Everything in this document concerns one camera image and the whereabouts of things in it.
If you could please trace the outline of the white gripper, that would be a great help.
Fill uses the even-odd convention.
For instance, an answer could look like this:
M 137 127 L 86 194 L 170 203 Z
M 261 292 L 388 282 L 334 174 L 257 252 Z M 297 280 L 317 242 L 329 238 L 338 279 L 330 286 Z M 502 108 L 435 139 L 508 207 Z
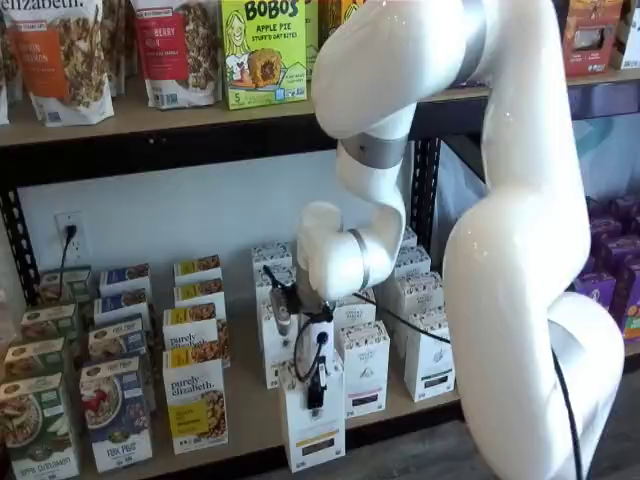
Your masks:
M 332 322 L 307 319 L 303 329 L 303 378 L 307 386 L 306 406 L 320 409 L 324 404 L 326 381 L 331 375 L 334 357 Z

